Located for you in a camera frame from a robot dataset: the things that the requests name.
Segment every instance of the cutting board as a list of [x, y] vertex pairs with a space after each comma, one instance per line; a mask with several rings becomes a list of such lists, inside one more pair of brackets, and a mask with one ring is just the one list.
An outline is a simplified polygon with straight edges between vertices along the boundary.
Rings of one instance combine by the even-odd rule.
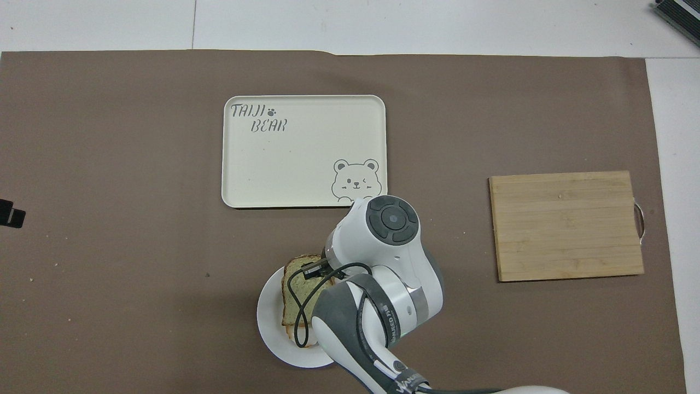
[[644, 272], [627, 171], [490, 178], [501, 281]]

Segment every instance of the rectangular tray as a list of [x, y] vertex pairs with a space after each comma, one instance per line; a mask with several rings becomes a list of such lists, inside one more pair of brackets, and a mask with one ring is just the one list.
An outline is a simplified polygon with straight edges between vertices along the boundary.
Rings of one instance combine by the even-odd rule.
[[387, 194], [386, 115], [374, 95], [235, 96], [221, 198], [234, 208], [349, 206]]

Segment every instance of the bear face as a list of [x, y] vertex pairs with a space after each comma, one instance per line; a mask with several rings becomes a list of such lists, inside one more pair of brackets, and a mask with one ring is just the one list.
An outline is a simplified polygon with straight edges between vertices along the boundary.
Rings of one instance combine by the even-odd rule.
[[358, 198], [375, 197], [382, 192], [382, 184], [377, 176], [379, 164], [375, 159], [367, 159], [363, 164], [349, 164], [340, 159], [333, 167], [335, 181], [331, 190], [339, 202], [343, 199], [354, 201]]

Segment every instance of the toast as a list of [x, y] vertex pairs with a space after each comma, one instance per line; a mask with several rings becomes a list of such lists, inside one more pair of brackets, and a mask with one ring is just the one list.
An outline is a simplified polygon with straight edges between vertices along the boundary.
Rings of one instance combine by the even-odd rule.
[[[286, 328], [289, 339], [294, 340], [294, 322], [297, 320], [297, 315], [299, 314], [299, 306], [294, 301], [292, 294], [287, 288], [287, 280], [289, 280], [289, 277], [298, 271], [304, 264], [314, 263], [320, 259], [321, 256], [318, 254], [304, 254], [291, 259], [287, 265], [284, 266], [284, 275], [282, 276], [282, 300], [284, 302], [284, 310], [282, 311], [282, 325]], [[321, 282], [321, 280], [322, 278], [311, 278], [305, 280], [303, 273], [296, 275], [294, 279], [292, 279], [292, 289], [294, 290], [294, 294], [297, 296], [300, 303], [304, 302], [304, 300], [309, 296], [309, 293]], [[332, 286], [333, 284], [335, 284], [334, 278], [331, 278], [328, 282], [324, 283], [304, 308], [309, 324], [311, 323], [311, 314], [314, 311], [314, 306], [316, 305], [316, 301], [319, 299], [321, 291]], [[299, 320], [299, 327], [305, 327], [303, 319]], [[300, 331], [300, 337], [305, 335], [302, 333], [303, 331]]]

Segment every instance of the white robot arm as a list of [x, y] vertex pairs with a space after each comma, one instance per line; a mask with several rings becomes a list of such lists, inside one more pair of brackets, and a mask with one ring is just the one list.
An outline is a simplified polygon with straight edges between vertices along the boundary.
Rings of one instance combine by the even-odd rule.
[[[349, 275], [322, 291], [311, 326], [321, 348], [371, 393], [446, 393], [389, 351], [398, 340], [442, 308], [440, 270], [423, 249], [418, 215], [394, 196], [357, 200], [328, 237], [325, 257]], [[566, 394], [527, 386], [464, 393]]]

